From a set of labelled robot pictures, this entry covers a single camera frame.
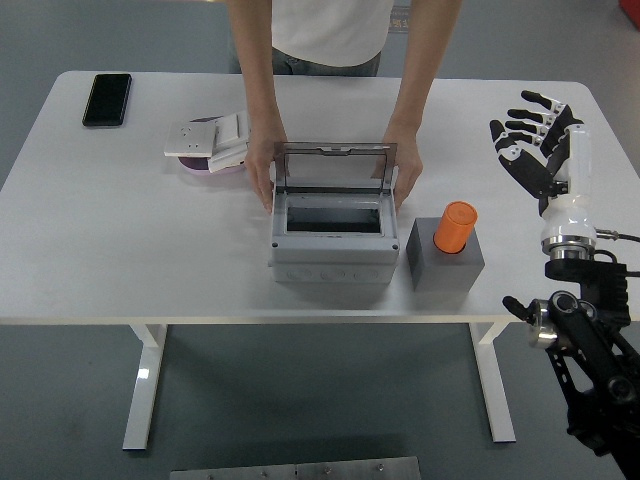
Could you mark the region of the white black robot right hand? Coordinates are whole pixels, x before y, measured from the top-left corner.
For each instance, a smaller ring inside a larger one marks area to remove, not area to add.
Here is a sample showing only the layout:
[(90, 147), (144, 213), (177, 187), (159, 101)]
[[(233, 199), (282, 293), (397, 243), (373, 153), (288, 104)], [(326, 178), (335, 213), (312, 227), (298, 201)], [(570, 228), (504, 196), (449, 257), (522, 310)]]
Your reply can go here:
[(509, 120), (490, 122), (497, 158), (509, 175), (538, 200), (545, 226), (542, 251), (550, 257), (587, 257), (595, 250), (589, 218), (592, 142), (589, 128), (570, 106), (524, 90), (540, 112), (510, 109)]

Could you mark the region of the person's left hand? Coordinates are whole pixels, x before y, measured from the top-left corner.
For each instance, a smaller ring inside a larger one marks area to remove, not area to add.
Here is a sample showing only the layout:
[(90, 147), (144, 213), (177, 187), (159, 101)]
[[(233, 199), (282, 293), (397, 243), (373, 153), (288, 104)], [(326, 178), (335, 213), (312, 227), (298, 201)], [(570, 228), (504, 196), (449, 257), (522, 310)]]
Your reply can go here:
[(394, 187), (395, 209), (399, 210), (409, 197), (423, 172), (423, 162), (416, 139), (417, 131), (403, 125), (389, 125), (383, 141), (396, 145), (395, 165), (398, 168)]

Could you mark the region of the person's right hand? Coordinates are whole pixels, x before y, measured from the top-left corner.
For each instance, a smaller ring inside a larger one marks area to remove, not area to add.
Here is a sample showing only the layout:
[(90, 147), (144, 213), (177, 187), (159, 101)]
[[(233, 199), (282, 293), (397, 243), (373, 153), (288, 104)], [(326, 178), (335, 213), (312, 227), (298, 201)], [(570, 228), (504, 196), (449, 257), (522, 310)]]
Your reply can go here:
[(254, 193), (264, 209), (272, 212), (273, 182), (270, 176), (271, 163), (275, 158), (276, 145), (287, 141), (283, 132), (252, 132), (245, 157), (245, 166), (249, 174)]

